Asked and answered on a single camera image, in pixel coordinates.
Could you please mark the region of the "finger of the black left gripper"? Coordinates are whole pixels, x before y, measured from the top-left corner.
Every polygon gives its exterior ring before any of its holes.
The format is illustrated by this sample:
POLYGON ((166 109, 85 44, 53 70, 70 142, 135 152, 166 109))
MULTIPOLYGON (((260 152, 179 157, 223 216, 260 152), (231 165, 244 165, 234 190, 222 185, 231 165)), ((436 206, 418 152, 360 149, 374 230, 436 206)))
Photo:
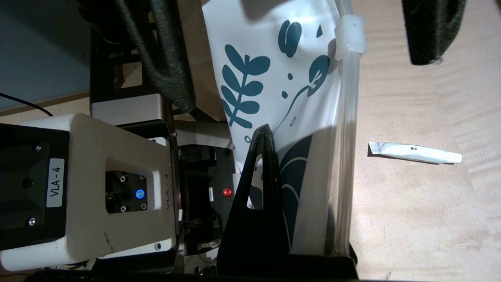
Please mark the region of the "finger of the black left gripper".
POLYGON ((117 0, 117 9, 158 93, 184 113, 195 88, 175 0, 117 0))
POLYGON ((403 0, 413 65, 430 65, 442 58, 458 35, 465 6, 465 0, 403 0))

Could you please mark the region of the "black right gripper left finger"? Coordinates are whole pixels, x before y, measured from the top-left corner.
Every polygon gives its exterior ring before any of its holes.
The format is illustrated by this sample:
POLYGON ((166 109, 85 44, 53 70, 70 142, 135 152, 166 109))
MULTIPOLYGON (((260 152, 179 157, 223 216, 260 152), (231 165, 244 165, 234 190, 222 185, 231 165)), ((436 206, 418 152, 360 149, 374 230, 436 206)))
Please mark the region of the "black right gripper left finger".
POLYGON ((283 219, 281 181, 278 158, 269 125, 257 128, 240 175, 236 196, 224 229, 219 256, 244 256, 287 253, 289 243, 283 219), (247 207, 254 165, 262 156, 263 208, 247 207))

